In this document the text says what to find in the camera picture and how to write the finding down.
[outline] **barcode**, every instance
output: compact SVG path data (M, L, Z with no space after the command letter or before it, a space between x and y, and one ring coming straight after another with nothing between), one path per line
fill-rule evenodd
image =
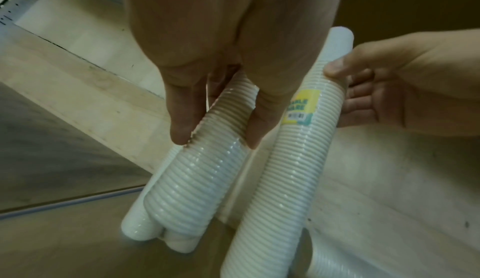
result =
M289 113L286 117L286 119L289 121L301 121L301 122L305 121L306 118L307 118L307 115L302 112L292 112L292 113Z

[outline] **blue edge trim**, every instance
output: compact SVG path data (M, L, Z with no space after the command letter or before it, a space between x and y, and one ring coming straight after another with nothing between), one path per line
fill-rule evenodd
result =
M94 195L94 196L85 197L85 198L80 198L80 199L74 199L74 200L58 202L58 203L53 203L53 204L48 204L48 205L42 205L42 206L38 206L38 207L32 207L32 208L27 208L27 209L12 211L12 212L6 212L6 213L0 214L0 220L9 219L9 218L18 217L18 216L23 216L23 215L32 214L32 213L41 212L41 211L46 211L46 210L52 210L52 209L56 209L56 208L66 207L66 206L72 206L72 205L76 205L76 204L82 204L82 203L87 203L87 202L92 202L92 201L97 201L97 200L102 200L102 199L107 199L107 198L123 196L123 195L129 194L129 193L140 192L140 191L143 190L143 188L144 188L144 186L140 186L140 187L125 189L125 190L103 193L103 194Z

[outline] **sticker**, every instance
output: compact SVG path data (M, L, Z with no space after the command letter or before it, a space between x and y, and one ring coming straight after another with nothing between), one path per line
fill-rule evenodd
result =
M319 102L320 90L299 91L286 109L282 124L310 125Z

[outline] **yellow label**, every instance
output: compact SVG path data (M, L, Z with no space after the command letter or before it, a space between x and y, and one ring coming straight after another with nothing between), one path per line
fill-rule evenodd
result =
M300 90L286 109L282 124L310 125L319 102L320 90Z

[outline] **hand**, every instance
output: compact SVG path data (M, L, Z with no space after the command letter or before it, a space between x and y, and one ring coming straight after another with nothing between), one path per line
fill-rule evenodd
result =
M324 73L351 76L339 127L382 123L433 135L480 135L480 30L362 44Z
M241 64L260 88L246 129L255 148L315 62L339 0L125 0L131 30L166 90L170 135L185 144Z

